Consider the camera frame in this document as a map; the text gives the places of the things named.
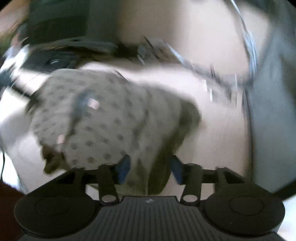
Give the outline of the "brown polka dot sweater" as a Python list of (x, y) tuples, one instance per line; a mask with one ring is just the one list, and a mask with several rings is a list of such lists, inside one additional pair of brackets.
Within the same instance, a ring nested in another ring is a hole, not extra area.
[(128, 156), (121, 195), (161, 193), (171, 157), (201, 119), (192, 102), (106, 71), (60, 69), (36, 94), (28, 111), (44, 172), (93, 170)]

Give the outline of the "black keyboard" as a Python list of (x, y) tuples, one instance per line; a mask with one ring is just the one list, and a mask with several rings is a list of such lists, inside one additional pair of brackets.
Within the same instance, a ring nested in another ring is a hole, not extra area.
[(22, 68), (36, 72), (51, 73), (63, 68), (74, 69), (79, 60), (80, 57), (74, 52), (57, 50), (34, 51), (23, 63)]

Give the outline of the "black curved monitor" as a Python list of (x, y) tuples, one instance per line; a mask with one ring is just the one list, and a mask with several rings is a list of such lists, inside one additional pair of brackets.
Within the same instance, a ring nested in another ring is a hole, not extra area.
[(26, 43), (111, 53), (117, 49), (120, 1), (31, 1)]

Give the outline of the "white glass-sided computer case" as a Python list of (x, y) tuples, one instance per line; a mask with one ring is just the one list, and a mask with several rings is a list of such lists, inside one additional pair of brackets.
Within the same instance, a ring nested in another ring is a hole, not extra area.
[(294, 1), (254, 1), (273, 28), (246, 88), (252, 181), (286, 200), (295, 196)]

